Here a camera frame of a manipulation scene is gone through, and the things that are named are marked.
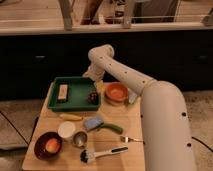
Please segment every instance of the bowl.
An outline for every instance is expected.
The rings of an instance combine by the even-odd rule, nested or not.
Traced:
[[[56,156],[62,147],[62,139],[56,132],[46,132],[35,143],[34,154],[40,160]]]
[[[124,102],[128,98],[128,89],[120,82],[110,83],[105,89],[105,96],[110,101]]]

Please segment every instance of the brush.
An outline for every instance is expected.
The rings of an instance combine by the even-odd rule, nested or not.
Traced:
[[[84,150],[81,152],[81,161],[84,163],[90,163],[94,161],[97,157],[118,154],[128,150],[128,147],[117,147],[107,151],[95,152],[94,150]]]

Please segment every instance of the small bowl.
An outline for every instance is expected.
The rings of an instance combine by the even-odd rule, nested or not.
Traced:
[[[110,83],[105,89],[105,95],[111,101],[124,102],[128,98],[128,89],[122,83]]]
[[[87,143],[87,134],[79,131],[73,135],[73,144],[79,148],[85,148]]]
[[[46,150],[46,144],[50,139],[56,139],[59,143],[58,150],[56,152],[48,152]],[[36,157],[40,160],[45,160],[56,156],[62,147],[62,139],[56,132],[46,132],[41,135],[35,143],[34,153]]]

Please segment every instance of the cup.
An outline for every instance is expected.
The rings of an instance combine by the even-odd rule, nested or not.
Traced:
[[[58,135],[65,141],[71,141],[75,132],[75,124],[70,121],[62,122],[58,127]]]

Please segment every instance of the cable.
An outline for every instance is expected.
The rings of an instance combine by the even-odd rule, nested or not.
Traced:
[[[24,140],[24,142],[29,146],[29,143],[24,138],[24,136],[19,132],[19,130],[13,125],[13,123],[6,117],[6,115],[0,111],[0,114],[8,121],[8,123],[16,130],[16,132],[20,135],[20,137]]]
[[[201,143],[202,145],[204,145],[207,149],[209,149],[213,153],[213,149],[211,147],[209,147],[207,144],[205,144],[203,141],[199,140],[196,137],[192,137],[192,139],[198,141],[199,143]]]

